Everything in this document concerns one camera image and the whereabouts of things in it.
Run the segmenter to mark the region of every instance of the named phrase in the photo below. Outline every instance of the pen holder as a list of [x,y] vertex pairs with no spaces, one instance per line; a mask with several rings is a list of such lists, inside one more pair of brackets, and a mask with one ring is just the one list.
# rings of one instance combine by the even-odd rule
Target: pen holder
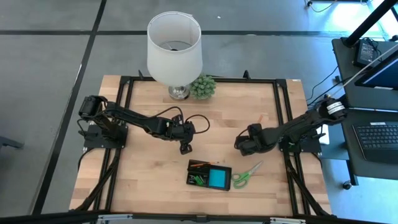
[[204,163],[207,162],[196,161],[193,159],[189,160],[187,184],[229,191],[231,188],[232,169],[230,167],[215,166],[211,164],[191,167],[191,165]]

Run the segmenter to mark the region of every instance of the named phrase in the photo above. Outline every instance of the white lamp shade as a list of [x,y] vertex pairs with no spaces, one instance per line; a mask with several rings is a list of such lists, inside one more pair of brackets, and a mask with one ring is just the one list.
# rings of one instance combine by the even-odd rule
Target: white lamp shade
[[185,86],[201,73],[201,29],[182,12],[164,12],[148,25],[148,71],[168,86]]

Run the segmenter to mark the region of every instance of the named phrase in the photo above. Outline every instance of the keyboard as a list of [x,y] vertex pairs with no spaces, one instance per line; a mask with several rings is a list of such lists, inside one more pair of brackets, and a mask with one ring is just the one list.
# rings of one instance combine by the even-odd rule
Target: keyboard
[[355,124],[353,129],[367,161],[398,164],[398,122]]

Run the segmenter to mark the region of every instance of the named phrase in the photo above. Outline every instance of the scissors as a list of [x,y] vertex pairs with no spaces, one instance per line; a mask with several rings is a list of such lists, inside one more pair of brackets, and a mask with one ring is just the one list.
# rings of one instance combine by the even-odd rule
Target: scissors
[[248,184],[251,175],[262,165],[263,161],[257,163],[251,170],[246,171],[242,174],[232,174],[232,181],[234,182],[234,188],[241,189]]

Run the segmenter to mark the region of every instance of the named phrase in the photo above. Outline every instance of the wooden tabletop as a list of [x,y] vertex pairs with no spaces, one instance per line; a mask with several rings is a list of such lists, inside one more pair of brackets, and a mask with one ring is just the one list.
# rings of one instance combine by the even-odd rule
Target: wooden tabletop
[[[120,76],[105,75],[99,95],[115,101]],[[300,80],[287,80],[293,116],[307,110]],[[278,215],[292,214],[282,153],[277,147],[264,154],[243,157],[233,147],[235,137],[247,125],[256,123],[260,115],[262,127],[278,126],[275,98],[271,84],[217,83],[215,95],[209,100],[174,101],[167,87],[158,82],[134,82],[130,110],[147,116],[171,106],[181,107],[184,117],[205,115],[211,123],[209,131],[196,134],[191,142],[193,152],[181,155],[179,142],[155,139],[141,128],[129,127],[126,147],[122,150],[111,210],[113,212],[174,213],[209,215]],[[279,91],[284,121],[282,89]],[[162,116],[171,118],[177,111]],[[192,119],[197,131],[206,128],[202,118]],[[103,161],[103,149],[95,149],[81,162],[70,208],[79,206],[96,185]],[[229,192],[187,185],[189,159],[219,161],[220,166],[244,172],[259,161],[263,165],[243,189],[231,187]],[[311,154],[302,154],[305,183],[317,202],[330,212],[328,196],[319,161]],[[105,193],[101,208],[104,207]],[[300,191],[296,186],[299,210]]]

